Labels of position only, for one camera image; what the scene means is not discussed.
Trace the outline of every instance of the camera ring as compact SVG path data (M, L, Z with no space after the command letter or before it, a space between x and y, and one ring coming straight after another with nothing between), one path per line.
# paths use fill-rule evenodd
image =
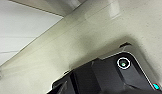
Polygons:
M122 59L124 59L124 60L126 60L126 61L128 62L128 66L126 66L126 67L122 67L122 66L120 66L120 60L122 60ZM121 58L119 58L119 59L117 60L117 65L118 65L119 68L125 70L125 69L127 69L127 68L130 67L131 62L128 60L128 58L121 57Z

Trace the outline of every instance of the white surface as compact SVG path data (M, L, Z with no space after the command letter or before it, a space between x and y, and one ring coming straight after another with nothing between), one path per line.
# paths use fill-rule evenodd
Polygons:
M65 71L124 42L142 51L162 86L162 0L88 0L0 67L0 94L45 94Z
M35 38L8 38L0 37L0 53L10 51L20 51Z
M62 17L0 0L0 65L56 24Z
M7 60L12 58L17 53L18 53L18 51L9 52L9 53L1 53L0 54L0 66L3 64L3 62L6 62Z
M61 19L61 16L0 0L0 36L38 37Z

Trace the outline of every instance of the black object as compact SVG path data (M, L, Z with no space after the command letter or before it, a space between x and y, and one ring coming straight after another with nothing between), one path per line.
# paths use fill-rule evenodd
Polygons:
M127 90L154 91L152 83L155 81L150 78L150 73L146 75L149 70L146 65L145 59L138 51L136 52L136 49L133 49L129 44L124 45L110 54L100 56L72 70L54 82L52 90L48 94L100 94L103 91L119 93Z

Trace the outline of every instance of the white panel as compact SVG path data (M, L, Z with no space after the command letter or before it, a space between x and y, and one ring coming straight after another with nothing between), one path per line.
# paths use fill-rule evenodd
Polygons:
M61 16L0 0L0 36L38 37L61 19Z
M19 51L35 38L0 38L0 53Z
M5 63L7 60L12 58L14 55L16 55L18 52L11 52L11 53L2 53L0 54L0 66Z

